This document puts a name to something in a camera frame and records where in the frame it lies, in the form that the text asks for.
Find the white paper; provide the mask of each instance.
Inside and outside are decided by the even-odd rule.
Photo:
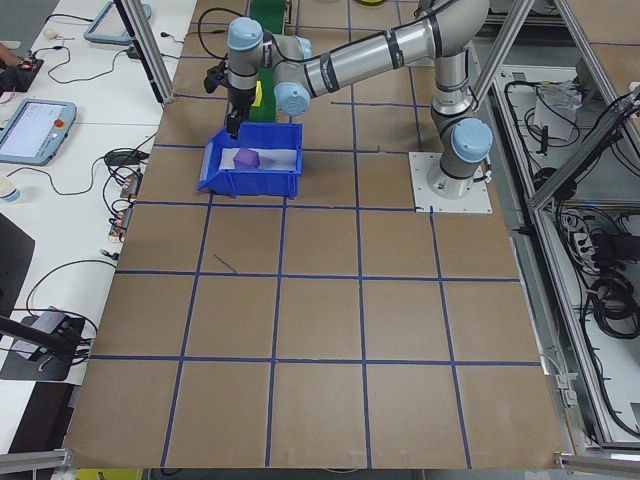
[[[296,150],[290,149],[262,149],[251,148],[254,152],[258,152],[260,158],[260,170],[295,170],[296,169]],[[223,148],[222,158],[220,159],[220,170],[235,170],[233,157],[240,151],[239,148]]]

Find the white cup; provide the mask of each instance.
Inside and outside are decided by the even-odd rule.
[[[4,175],[0,175],[0,200],[15,202],[18,198],[20,198],[20,190],[11,183],[11,180]]]

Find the person's hand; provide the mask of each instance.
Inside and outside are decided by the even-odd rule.
[[[7,59],[5,60],[5,63],[7,64],[7,67],[15,67],[21,61],[22,59],[20,57],[17,57],[14,54],[11,54],[7,57]]]

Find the robotic arm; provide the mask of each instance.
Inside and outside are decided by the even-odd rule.
[[[229,27],[228,59],[209,70],[205,88],[227,87],[232,109],[227,131],[237,138],[255,100],[260,68],[271,68],[278,108],[303,114],[313,97],[428,57],[435,61],[437,93],[431,114],[445,145],[439,168],[429,174],[432,189],[446,198],[463,196],[493,135],[475,118],[467,74],[467,45],[482,27],[489,0],[420,0],[416,20],[321,55],[308,40],[263,31],[246,17]]]

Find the blue plastic bin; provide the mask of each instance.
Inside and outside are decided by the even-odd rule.
[[[295,198],[302,174],[302,125],[289,123],[251,123],[240,127],[239,140],[220,130],[207,143],[198,190],[209,188],[214,193],[230,195],[279,195]],[[295,150],[295,169],[238,170],[221,169],[224,148]]]

